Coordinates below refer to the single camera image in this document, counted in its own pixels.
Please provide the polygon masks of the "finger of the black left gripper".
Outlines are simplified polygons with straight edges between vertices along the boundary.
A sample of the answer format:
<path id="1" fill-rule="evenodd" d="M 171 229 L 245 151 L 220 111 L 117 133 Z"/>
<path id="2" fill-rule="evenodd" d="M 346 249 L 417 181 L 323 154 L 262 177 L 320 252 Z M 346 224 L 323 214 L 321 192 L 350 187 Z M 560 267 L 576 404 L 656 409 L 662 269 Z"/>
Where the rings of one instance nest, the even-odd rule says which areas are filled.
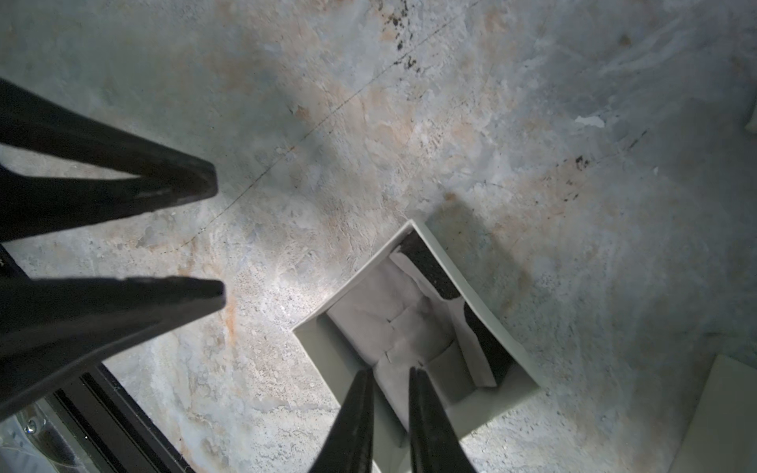
<path id="1" fill-rule="evenodd" d="M 226 289 L 218 280 L 2 280 L 2 418 L 107 358 L 225 305 Z"/>
<path id="2" fill-rule="evenodd" d="M 213 164 L 75 114 L 1 83 L 2 144 L 121 171 L 122 179 L 26 177 L 1 171 L 1 240 L 11 242 L 205 200 Z"/>

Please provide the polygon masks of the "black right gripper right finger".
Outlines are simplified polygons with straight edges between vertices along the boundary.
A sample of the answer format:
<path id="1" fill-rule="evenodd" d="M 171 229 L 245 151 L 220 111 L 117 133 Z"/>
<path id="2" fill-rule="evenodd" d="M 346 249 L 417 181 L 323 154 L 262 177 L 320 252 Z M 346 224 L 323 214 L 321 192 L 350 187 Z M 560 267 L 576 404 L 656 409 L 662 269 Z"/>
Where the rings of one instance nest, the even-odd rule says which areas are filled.
<path id="1" fill-rule="evenodd" d="M 421 473 L 474 473 L 427 372 L 409 371 L 411 466 Z"/>

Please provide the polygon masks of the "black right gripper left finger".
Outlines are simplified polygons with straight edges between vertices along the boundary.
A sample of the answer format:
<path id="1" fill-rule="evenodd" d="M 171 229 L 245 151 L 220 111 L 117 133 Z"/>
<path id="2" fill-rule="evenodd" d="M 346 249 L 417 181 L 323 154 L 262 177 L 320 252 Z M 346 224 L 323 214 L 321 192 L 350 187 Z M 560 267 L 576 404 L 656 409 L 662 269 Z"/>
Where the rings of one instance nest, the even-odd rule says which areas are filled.
<path id="1" fill-rule="evenodd" d="M 371 472 L 373 468 L 375 379 L 357 372 L 311 473 Z"/>

